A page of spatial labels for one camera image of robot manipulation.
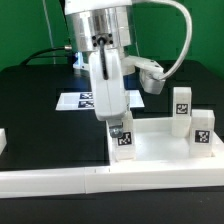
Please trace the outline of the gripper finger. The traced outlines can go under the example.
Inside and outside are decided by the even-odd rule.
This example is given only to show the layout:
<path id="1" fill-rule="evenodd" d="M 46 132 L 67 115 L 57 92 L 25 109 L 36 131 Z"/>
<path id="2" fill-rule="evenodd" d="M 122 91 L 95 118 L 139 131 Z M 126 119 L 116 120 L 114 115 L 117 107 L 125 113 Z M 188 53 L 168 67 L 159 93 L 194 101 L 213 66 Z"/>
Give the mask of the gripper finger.
<path id="1" fill-rule="evenodd" d="M 123 122 L 121 119 L 109 120 L 108 127 L 112 138 L 120 138 L 123 136 Z"/>

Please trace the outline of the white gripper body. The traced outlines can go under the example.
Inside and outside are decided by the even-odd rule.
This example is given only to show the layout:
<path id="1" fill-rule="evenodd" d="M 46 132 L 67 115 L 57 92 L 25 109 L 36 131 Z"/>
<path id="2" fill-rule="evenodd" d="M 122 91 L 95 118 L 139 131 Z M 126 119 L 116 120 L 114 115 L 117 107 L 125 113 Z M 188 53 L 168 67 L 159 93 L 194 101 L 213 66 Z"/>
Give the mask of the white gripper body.
<path id="1" fill-rule="evenodd" d="M 103 68 L 98 51 L 89 56 L 89 72 L 94 109 L 99 121 L 121 119 L 126 113 L 126 97 L 117 49 L 106 50 L 108 79 L 103 78 Z"/>

